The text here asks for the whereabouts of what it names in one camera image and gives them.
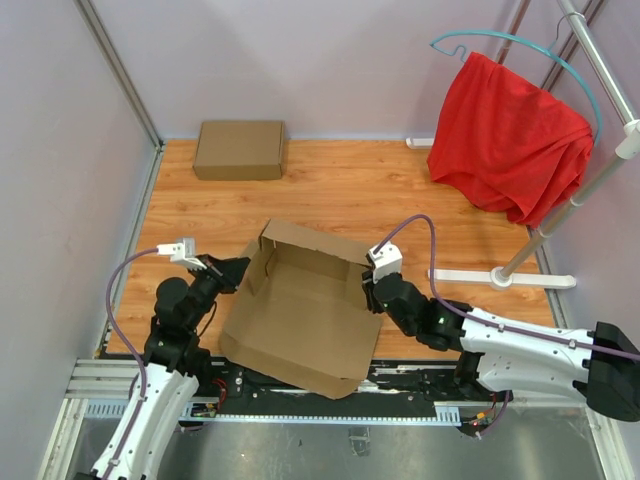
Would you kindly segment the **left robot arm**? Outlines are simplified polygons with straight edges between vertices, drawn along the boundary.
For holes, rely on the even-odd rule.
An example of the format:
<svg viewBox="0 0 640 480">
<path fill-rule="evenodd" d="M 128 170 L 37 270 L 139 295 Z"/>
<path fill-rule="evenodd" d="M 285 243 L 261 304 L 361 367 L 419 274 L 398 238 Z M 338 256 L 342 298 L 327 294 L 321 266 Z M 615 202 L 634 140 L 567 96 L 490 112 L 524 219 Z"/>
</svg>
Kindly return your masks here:
<svg viewBox="0 0 640 480">
<path fill-rule="evenodd" d="M 76 479 L 155 479 L 187 403 L 217 383 L 211 353 L 199 346 L 198 326 L 217 308 L 218 296 L 238 290 L 250 259 L 185 256 L 177 248 L 165 244 L 137 252 L 119 264 L 109 279 L 108 321 L 133 355 L 138 375 L 130 384 L 127 407 L 107 446 L 89 472 L 77 472 Z M 184 266 L 193 281 L 171 277 L 157 287 L 150 334 L 144 351 L 138 353 L 115 320 L 110 290 L 125 267 L 152 254 Z"/>
</svg>

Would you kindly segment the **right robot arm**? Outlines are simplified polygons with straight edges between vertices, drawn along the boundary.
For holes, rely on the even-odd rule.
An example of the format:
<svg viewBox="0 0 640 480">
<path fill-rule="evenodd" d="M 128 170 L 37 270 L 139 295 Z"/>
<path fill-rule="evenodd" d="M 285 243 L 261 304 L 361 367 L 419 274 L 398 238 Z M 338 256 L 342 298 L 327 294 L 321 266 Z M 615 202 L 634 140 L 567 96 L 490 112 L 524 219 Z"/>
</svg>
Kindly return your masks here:
<svg viewBox="0 0 640 480">
<path fill-rule="evenodd" d="M 639 419 L 639 350 L 614 324 L 556 329 L 510 320 L 429 298 L 399 273 L 377 279 L 367 271 L 362 289 L 368 309 L 387 314 L 405 336 L 458 352 L 452 378 L 463 399 L 536 392 L 583 400 L 614 420 Z"/>
</svg>

